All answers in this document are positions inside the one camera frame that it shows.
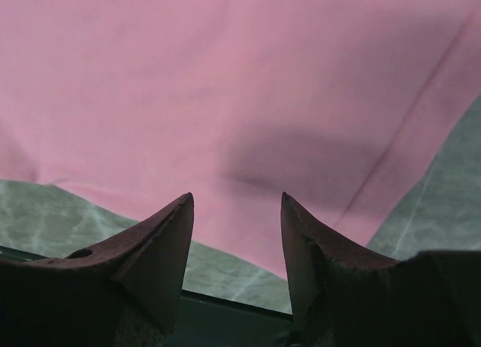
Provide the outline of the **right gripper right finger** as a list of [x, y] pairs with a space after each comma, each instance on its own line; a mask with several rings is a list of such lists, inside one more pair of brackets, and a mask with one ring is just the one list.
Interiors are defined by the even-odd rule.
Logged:
[[305, 346], [480, 344], [478, 251], [423, 251], [398, 261], [321, 223], [288, 194], [281, 233]]

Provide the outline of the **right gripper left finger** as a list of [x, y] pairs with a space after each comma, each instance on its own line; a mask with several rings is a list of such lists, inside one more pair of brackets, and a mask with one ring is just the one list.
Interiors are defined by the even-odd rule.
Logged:
[[133, 321], [174, 329], [192, 239], [194, 198], [66, 258], [1, 260], [3, 346], [113, 346]]

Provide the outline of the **pink t shirt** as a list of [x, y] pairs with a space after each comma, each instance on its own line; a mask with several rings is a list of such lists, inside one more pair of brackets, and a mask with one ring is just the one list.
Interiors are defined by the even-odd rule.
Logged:
[[1, 176], [285, 276], [280, 196], [365, 244], [480, 94], [480, 0], [1, 0]]

